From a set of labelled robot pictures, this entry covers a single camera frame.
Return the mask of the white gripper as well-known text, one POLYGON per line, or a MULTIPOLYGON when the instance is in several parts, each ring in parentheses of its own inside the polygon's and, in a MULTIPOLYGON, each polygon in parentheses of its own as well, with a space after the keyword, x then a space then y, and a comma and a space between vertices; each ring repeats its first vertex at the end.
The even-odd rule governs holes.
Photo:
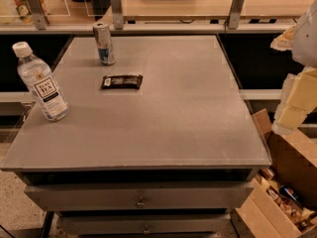
POLYGON ((274 38, 270 47, 281 52, 292 50, 292 58, 305 66, 297 75, 286 77, 271 126, 275 134, 288 135, 317 107, 317 0, 296 26, 274 38))

